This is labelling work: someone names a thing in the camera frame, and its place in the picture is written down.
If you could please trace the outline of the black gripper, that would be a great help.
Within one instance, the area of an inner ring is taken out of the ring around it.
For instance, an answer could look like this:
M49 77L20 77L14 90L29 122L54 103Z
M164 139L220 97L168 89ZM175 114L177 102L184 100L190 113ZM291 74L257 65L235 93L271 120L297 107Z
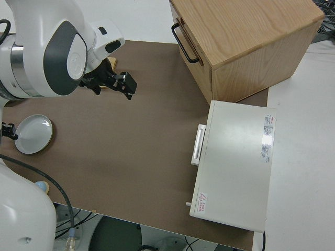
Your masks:
M100 95L102 86L108 87L114 91L122 91L128 100L131 100L137 89L136 81L130 77L128 72L121 72L124 78L122 80L122 88L120 88L117 86L117 80L112 77L115 74L111 63L109 61L102 61L96 69L84 74L79 86L92 90L96 95Z
M13 123L6 124L2 122L1 132L2 136L18 139L18 135L15 133L15 125Z

